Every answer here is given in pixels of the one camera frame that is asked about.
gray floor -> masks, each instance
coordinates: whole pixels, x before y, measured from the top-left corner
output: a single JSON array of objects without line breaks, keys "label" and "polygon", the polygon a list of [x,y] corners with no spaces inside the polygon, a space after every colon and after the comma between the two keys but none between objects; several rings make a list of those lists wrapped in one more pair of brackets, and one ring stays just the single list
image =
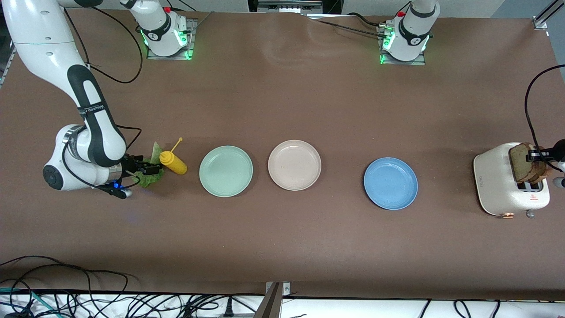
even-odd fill
[{"label": "gray floor", "polygon": [[[550,0],[506,0],[493,18],[531,18],[550,3]],[[547,23],[549,39],[558,64],[565,64],[565,9],[557,12]],[[561,69],[563,80],[565,70]]]}]

yellow squeeze bottle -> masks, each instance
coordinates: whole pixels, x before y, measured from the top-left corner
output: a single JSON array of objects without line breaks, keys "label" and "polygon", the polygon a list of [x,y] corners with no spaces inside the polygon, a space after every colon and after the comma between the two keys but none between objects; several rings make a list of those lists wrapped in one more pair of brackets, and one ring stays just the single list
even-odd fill
[{"label": "yellow squeeze bottle", "polygon": [[173,149],[171,149],[171,151],[163,151],[159,155],[159,161],[176,174],[185,174],[188,170],[186,164],[173,153],[173,151],[181,141],[182,138],[179,138],[176,145],[173,147]]}]

plate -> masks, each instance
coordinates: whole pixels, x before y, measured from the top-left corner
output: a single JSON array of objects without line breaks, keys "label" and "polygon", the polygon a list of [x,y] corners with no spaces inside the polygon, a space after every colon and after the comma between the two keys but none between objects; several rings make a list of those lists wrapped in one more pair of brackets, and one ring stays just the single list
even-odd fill
[{"label": "plate", "polygon": [[304,190],[318,179],[321,172],[320,154],[302,140],[288,140],[273,149],[269,156],[269,175],[281,188]]},{"label": "plate", "polygon": [[408,164],[396,158],[373,161],[365,171],[363,184],[369,198],[387,210],[409,206],[418,194],[416,174]]},{"label": "plate", "polygon": [[200,164],[200,183],[210,194],[230,197],[241,193],[253,177],[253,163],[245,151],[221,146],[208,152]]}]

metal leg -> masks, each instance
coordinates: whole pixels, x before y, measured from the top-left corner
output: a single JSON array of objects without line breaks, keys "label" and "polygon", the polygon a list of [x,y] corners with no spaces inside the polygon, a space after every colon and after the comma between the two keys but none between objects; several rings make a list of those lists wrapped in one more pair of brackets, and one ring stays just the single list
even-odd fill
[{"label": "metal leg", "polygon": [[533,17],[533,25],[535,29],[547,29],[547,20],[556,14],[561,8],[565,6],[563,0],[552,0],[551,3],[545,7],[545,9],[541,10],[541,12]]},{"label": "metal leg", "polygon": [[284,287],[282,282],[271,284],[253,318],[279,318]]}]

white plate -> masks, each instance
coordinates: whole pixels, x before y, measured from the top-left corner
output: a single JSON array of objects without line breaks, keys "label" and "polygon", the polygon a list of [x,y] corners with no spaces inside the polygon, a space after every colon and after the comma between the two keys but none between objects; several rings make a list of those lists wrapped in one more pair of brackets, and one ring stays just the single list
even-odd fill
[{"label": "white plate", "polygon": [[273,149],[269,156],[269,174],[281,188],[291,191],[310,187],[321,172],[320,155],[312,145],[288,140]]}]

